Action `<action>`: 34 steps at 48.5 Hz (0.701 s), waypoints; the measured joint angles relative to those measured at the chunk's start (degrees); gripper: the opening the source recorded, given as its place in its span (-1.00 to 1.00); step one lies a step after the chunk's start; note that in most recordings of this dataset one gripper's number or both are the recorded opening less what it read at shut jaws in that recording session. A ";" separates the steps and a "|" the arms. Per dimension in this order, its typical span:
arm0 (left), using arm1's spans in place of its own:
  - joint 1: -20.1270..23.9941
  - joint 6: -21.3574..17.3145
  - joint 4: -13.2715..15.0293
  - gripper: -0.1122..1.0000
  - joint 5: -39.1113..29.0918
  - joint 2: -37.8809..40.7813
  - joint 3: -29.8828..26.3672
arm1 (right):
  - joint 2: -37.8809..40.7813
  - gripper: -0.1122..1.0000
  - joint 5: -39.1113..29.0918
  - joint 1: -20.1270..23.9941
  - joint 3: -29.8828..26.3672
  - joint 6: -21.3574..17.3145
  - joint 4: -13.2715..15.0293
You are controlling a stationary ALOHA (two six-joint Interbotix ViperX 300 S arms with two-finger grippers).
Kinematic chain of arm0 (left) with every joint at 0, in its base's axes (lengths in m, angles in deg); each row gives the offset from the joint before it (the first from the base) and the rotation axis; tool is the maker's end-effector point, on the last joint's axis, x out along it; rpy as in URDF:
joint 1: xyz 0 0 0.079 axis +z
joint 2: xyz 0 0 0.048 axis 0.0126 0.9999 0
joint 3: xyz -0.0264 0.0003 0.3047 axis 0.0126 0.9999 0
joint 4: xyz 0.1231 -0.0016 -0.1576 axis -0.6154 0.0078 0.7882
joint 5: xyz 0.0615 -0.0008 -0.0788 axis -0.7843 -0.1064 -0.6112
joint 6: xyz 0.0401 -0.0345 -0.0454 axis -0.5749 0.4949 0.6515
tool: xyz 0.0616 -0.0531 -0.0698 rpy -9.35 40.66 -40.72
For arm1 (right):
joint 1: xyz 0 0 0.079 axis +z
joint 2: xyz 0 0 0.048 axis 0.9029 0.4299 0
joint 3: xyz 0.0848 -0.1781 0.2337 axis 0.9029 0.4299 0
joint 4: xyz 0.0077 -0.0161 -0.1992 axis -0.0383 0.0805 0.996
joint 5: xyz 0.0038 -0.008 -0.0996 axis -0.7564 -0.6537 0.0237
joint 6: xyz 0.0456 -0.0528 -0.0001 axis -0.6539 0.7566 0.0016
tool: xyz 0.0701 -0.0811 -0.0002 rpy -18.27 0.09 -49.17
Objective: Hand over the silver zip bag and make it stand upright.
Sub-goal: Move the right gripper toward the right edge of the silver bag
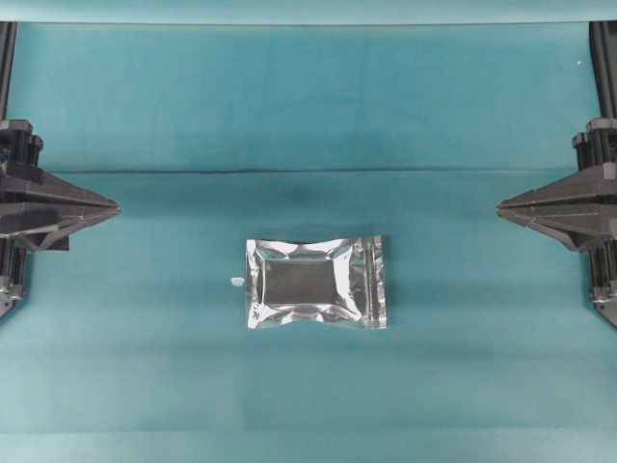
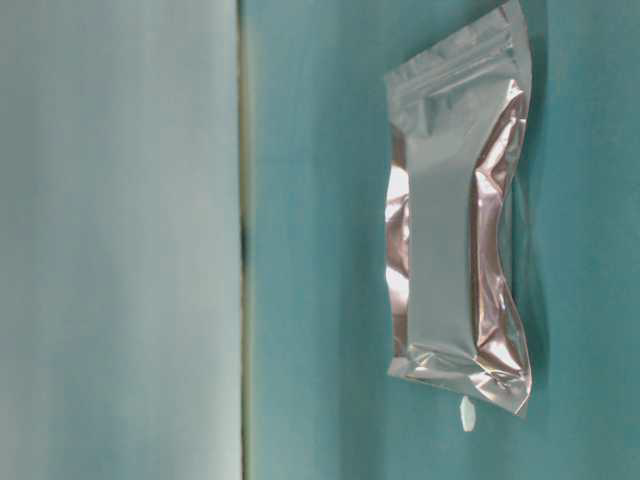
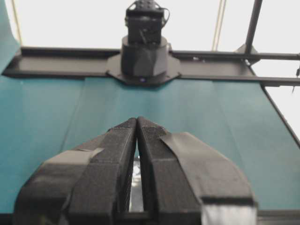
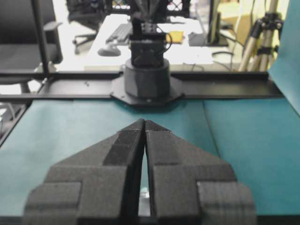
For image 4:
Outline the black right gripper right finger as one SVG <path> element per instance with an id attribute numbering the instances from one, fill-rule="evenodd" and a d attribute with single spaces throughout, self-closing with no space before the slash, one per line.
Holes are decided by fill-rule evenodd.
<path id="1" fill-rule="evenodd" d="M 254 225 L 250 189 L 232 166 L 145 122 L 151 213 L 160 225 Z"/>

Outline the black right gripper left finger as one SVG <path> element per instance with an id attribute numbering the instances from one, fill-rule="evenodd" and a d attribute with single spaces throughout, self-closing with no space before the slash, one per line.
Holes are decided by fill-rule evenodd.
<path id="1" fill-rule="evenodd" d="M 25 225 L 128 225 L 138 217 L 144 120 L 52 165 L 24 206 Z"/>

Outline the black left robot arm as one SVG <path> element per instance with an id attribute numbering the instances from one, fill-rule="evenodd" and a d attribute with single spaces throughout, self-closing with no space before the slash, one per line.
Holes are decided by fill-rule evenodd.
<path id="1" fill-rule="evenodd" d="M 111 97 L 134 106 L 161 106 L 181 98 L 182 82 L 170 75 L 164 53 L 171 47 L 168 33 L 157 31 L 167 17 L 166 0 L 130 0 L 131 57 L 122 76 L 112 80 Z"/>

